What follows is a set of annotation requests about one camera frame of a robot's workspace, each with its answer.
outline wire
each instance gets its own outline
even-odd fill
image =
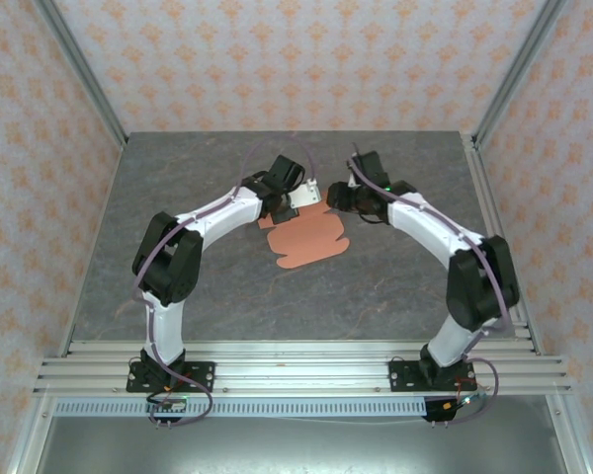
[[[153,352],[153,358],[156,360],[156,362],[158,362],[160,367],[165,372],[167,372],[169,375],[176,377],[177,379],[179,379],[183,382],[189,383],[190,385],[198,388],[200,391],[205,393],[205,395],[207,395],[207,398],[209,399],[209,406],[202,413],[200,413],[196,417],[185,419],[185,420],[180,420],[176,423],[169,424],[169,426],[171,426],[171,427],[188,425],[191,423],[198,422],[199,420],[202,420],[203,418],[205,418],[211,412],[211,410],[213,408],[213,397],[212,397],[210,391],[204,385],[198,383],[197,381],[195,381],[189,377],[186,377],[180,373],[175,372],[174,370],[169,368],[167,366],[167,364],[164,362],[164,360],[160,356],[160,353],[158,352],[158,348],[156,347],[156,342],[155,342],[155,338],[154,338],[155,307],[151,301],[148,301],[147,299],[142,297],[141,290],[140,290],[139,286],[142,283],[142,281],[145,277],[145,274],[147,273],[147,269],[149,269],[149,267],[151,266],[152,262],[154,261],[154,259],[158,255],[158,253],[163,249],[163,247],[167,244],[167,242],[169,242],[173,238],[174,235],[176,235],[180,230],[182,230],[183,228],[185,228],[187,225],[191,224],[192,222],[195,222],[196,220],[207,217],[208,215],[211,215],[214,212],[217,212],[218,210],[225,208],[227,205],[229,205],[235,199],[235,197],[237,196],[237,194],[239,193],[239,190],[241,188],[241,183],[244,179],[244,174],[246,172],[246,165],[248,164],[248,161],[250,160],[250,158],[257,152],[257,150],[259,150],[259,148],[262,147],[262,145],[265,145],[269,141],[272,141],[277,138],[291,141],[293,143],[298,144],[301,147],[301,149],[305,152],[305,155],[307,156],[312,179],[315,179],[316,178],[316,166],[314,164],[314,159],[312,157],[311,152],[309,151],[309,148],[307,148],[307,146],[301,140],[299,140],[296,137],[292,137],[292,136],[288,136],[288,135],[267,137],[266,139],[260,141],[255,146],[253,146],[248,151],[246,156],[244,157],[244,160],[242,162],[241,169],[239,172],[239,178],[237,180],[237,183],[235,184],[235,188],[233,189],[233,192],[228,197],[226,197],[226,199],[223,200],[222,202],[219,202],[218,204],[214,205],[213,207],[211,207],[203,212],[200,212],[198,215],[192,215],[191,217],[185,219],[184,221],[182,221],[178,225],[176,225],[173,229],[171,229],[160,240],[160,242],[158,242],[158,244],[156,244],[156,246],[153,248],[151,253],[147,256],[147,258],[145,259],[145,262],[143,263],[142,267],[138,271],[138,274],[136,275],[136,278],[133,281],[132,299],[138,303],[144,304],[145,307],[147,308],[147,340],[148,340],[151,350]],[[153,411],[155,411],[158,408],[158,406],[154,406],[154,407],[156,407],[156,408],[153,408]],[[153,417],[153,411],[152,411],[152,413],[150,413],[149,419],[151,420],[152,423],[157,424],[156,420]]]
[[[300,179],[298,180],[298,183],[296,183],[294,186],[292,186],[292,188],[288,191],[288,193],[291,193],[292,191],[296,191],[298,189],[298,187],[303,184],[303,180],[305,179],[305,170],[301,170],[301,172],[298,174],[298,176],[300,177]]]
[[[394,422],[343,422],[339,420],[319,420],[316,418],[290,418],[290,417],[261,417],[264,420],[287,420],[291,422],[313,422],[313,423],[326,423],[331,425],[359,425],[365,427],[384,427],[389,425],[403,425],[407,423],[423,422],[413,418],[412,420],[395,420]]]
[[[455,379],[457,381],[457,401],[459,402],[459,397],[462,394],[462,387],[463,387],[463,382],[471,382],[471,383],[476,383],[476,380],[474,380],[473,378],[459,378],[457,377]]]
[[[129,370],[131,371],[131,363],[135,360],[140,360],[140,357],[132,357],[127,361],[127,365],[129,365]]]
[[[358,146],[356,144],[354,144],[354,148],[356,150],[358,150]],[[502,324],[502,327],[499,330],[505,331],[508,327],[510,327],[512,324],[512,321],[511,321],[509,313],[507,311],[507,305],[505,304],[505,299],[503,298],[503,293],[501,292],[501,288],[500,288],[500,285],[496,278],[496,275],[494,274],[494,271],[492,270],[492,267],[490,266],[489,262],[483,255],[483,252],[481,252],[481,249],[478,248],[478,246],[472,241],[472,239],[470,239],[466,235],[465,232],[463,232],[455,223],[453,223],[448,217],[443,215],[441,212],[438,212],[437,210],[434,210],[430,207],[424,207],[423,205],[418,204],[417,202],[414,202],[410,199],[406,199],[402,196],[397,196],[393,193],[390,193],[389,191],[382,189],[380,186],[373,183],[371,180],[369,180],[369,178],[367,178],[363,174],[363,172],[358,167],[358,164],[356,163],[356,156],[357,155],[353,155],[350,157],[349,162],[348,162],[349,167],[351,168],[352,172],[356,176],[358,176],[358,178],[360,178],[366,186],[368,186],[369,188],[371,188],[372,190],[376,191],[377,193],[379,193],[380,195],[382,195],[386,198],[397,200],[399,202],[402,202],[403,204],[409,205],[409,206],[419,210],[420,212],[423,211],[423,212],[426,212],[427,214],[433,216],[438,221],[442,222],[446,227],[448,227],[451,231],[453,231],[453,233],[455,235],[460,237],[462,240],[464,240],[464,242],[466,242],[470,246],[470,248],[472,249],[472,251],[474,252],[476,257],[481,262],[481,266],[485,270],[487,278],[490,281],[492,289],[494,290],[494,294],[496,295],[496,299],[498,301],[498,305],[499,305],[499,309],[500,309],[500,313],[501,313],[501,317],[499,319]],[[464,417],[460,420],[454,420],[451,422],[443,422],[440,424],[443,424],[446,426],[448,424],[458,425],[460,423],[465,423],[467,421],[474,420],[475,418],[477,418],[477,417],[481,416],[483,413],[485,413],[494,404],[494,401],[496,400],[496,396],[498,395],[498,386],[499,386],[498,372],[496,371],[496,367],[492,364],[492,362],[490,362],[489,360],[487,360],[485,358],[481,358],[481,357],[470,358],[470,359],[467,358],[467,353],[471,350],[471,348],[474,347],[474,345],[483,336],[484,336],[483,331],[479,331],[478,334],[474,337],[474,339],[467,346],[467,348],[464,350],[464,356],[462,357],[462,359],[467,360],[469,362],[479,361],[479,362],[483,362],[483,363],[487,364],[490,367],[490,369],[492,370],[492,373],[494,374],[494,391],[492,392],[492,395],[490,396],[490,399],[487,402],[487,404],[485,404],[483,406],[483,408],[481,410],[479,410],[478,412],[476,412],[472,415],[469,415],[467,417]]]
[[[358,213],[358,216],[368,224],[384,224],[383,220],[369,220],[365,215],[361,212]]]
[[[488,367],[490,367],[490,370],[492,371],[492,374],[494,375],[494,390],[492,391],[492,395],[490,395],[489,400],[487,401],[487,403],[485,405],[483,405],[483,407],[478,411],[475,412],[471,415],[468,415],[466,417],[460,418],[458,420],[452,420],[451,422],[436,422],[435,425],[442,425],[442,426],[449,426],[449,425],[460,425],[461,423],[466,423],[466,422],[471,422],[472,420],[477,419],[478,417],[480,417],[481,415],[483,415],[485,412],[487,412],[490,407],[494,404],[494,402],[496,401],[496,397],[498,396],[498,387],[499,387],[499,380],[498,380],[498,371],[496,370],[496,367],[494,366],[494,364],[492,362],[490,362],[489,360],[487,360],[486,358],[482,358],[482,357],[474,357],[474,358],[468,358],[466,360],[466,362],[482,362],[485,363]]]
[[[189,377],[191,375],[191,372],[187,372],[185,373],[185,377]],[[178,380],[178,382],[176,383],[175,386],[169,388],[169,387],[164,387],[162,390],[158,390],[157,392],[153,392],[151,395],[147,395],[146,400],[148,403],[160,403],[160,400],[156,400],[154,397],[157,397],[158,395],[162,394],[162,393],[173,393],[173,392],[177,392],[179,391],[185,384],[181,381]]]
[[[505,299],[503,298],[503,293],[501,292],[501,287],[498,283],[498,280],[496,279],[496,275],[494,274],[494,271],[492,270],[492,267],[490,266],[489,262],[483,255],[483,252],[481,252],[481,249],[478,248],[478,246],[472,241],[472,239],[470,239],[466,235],[465,232],[463,232],[456,224],[454,224],[448,217],[443,215],[441,212],[434,210],[430,207],[424,207],[422,204],[418,204],[417,202],[414,202],[410,199],[406,199],[402,196],[395,195],[394,193],[386,191],[386,190],[382,189],[380,186],[373,183],[369,178],[367,178],[363,174],[363,172],[358,167],[358,164],[356,163],[356,155],[353,155],[350,157],[349,167],[351,168],[352,172],[356,176],[358,176],[358,178],[360,178],[362,180],[362,182],[365,183],[365,185],[368,186],[369,188],[371,188],[372,190],[376,191],[377,193],[379,193],[380,195],[382,195],[386,198],[398,200],[405,205],[409,205],[409,206],[419,210],[420,212],[426,212],[427,214],[433,216],[434,218],[439,220],[441,223],[443,223],[446,227],[448,227],[451,231],[453,231],[453,233],[455,235],[457,235],[462,240],[464,240],[464,242],[466,242],[470,246],[470,248],[472,249],[472,251],[474,252],[476,257],[481,262],[481,266],[485,270],[485,273],[487,274],[487,278],[489,279],[492,289],[494,290],[494,294],[496,295],[496,299],[498,301],[498,305],[499,305],[499,309],[500,309],[500,313],[501,313],[500,321],[502,324],[502,327],[499,330],[505,331],[508,327],[511,326],[512,321],[511,321],[509,313],[507,311]],[[466,349],[466,353],[482,337],[483,337],[483,331],[479,331],[479,333],[476,335],[474,340],[472,340],[472,342],[468,345],[468,347]]]

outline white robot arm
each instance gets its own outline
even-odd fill
[[[446,299],[450,314],[437,336],[422,349],[418,371],[429,387],[452,389],[455,379],[467,373],[464,358],[480,339],[479,333],[499,320],[501,303],[509,308],[518,302],[519,290],[507,243],[499,236],[485,238],[458,225],[407,183],[391,184],[374,151],[365,155],[356,153],[350,168],[352,174],[347,183],[330,187],[328,205],[361,217],[377,216],[379,222],[369,222],[385,223],[405,232],[448,270]],[[374,188],[386,190],[392,198],[377,193]],[[472,246],[476,246],[489,264],[503,301],[499,302],[487,272],[473,251],[477,249]]]
[[[142,378],[145,386],[162,387],[176,382],[162,370],[161,363],[175,372],[184,367],[183,309],[198,281],[203,251],[243,224],[268,214],[275,223],[281,223],[297,216],[300,207],[320,202],[316,181],[302,183],[303,175],[301,165],[280,155],[268,172],[244,179],[241,186],[214,202],[175,217],[160,212],[152,218],[132,264],[135,275],[141,272],[154,249],[160,248],[163,238],[183,226],[155,254],[139,286],[142,298],[153,307],[151,325],[150,308],[146,308],[147,341],[140,362],[135,362],[132,369],[132,374]],[[154,354],[154,343],[158,357]]]

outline wall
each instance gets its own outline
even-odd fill
[[[569,1],[482,154],[545,348],[570,356],[593,441],[593,1]]]
[[[58,0],[126,131],[475,131],[544,0]]]
[[[30,0],[0,2],[0,472],[58,350],[118,156]]]

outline metal floor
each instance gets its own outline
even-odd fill
[[[145,418],[57,418],[38,473],[566,472],[545,397],[499,397],[449,429],[390,420],[213,418],[169,431]]]
[[[134,133],[123,157],[86,277],[73,340],[141,340],[143,308],[129,301],[130,267],[151,217],[177,214],[223,196],[261,132]],[[300,132],[322,190],[346,181],[355,141],[375,149],[392,180],[404,179],[438,209],[484,232],[461,138],[456,132]],[[251,160],[267,169],[298,146],[275,141]],[[204,254],[185,308],[186,340],[430,339],[446,317],[446,272],[419,244],[384,225],[341,215],[349,249],[287,271],[276,265],[268,230],[251,224]]]

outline table surface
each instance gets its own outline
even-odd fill
[[[305,164],[284,133],[133,133],[124,152],[86,276],[73,340],[141,340],[144,308],[130,301],[131,262],[151,217],[175,215],[223,196],[243,156],[264,145],[248,171],[278,154]],[[456,132],[316,131],[307,143],[322,190],[346,181],[352,141],[376,150],[392,181],[415,186],[461,225],[484,225]],[[341,214],[349,249],[294,270],[277,266],[267,233],[238,228],[203,254],[200,280],[185,305],[186,340],[426,340],[447,315],[446,272],[402,232]]]

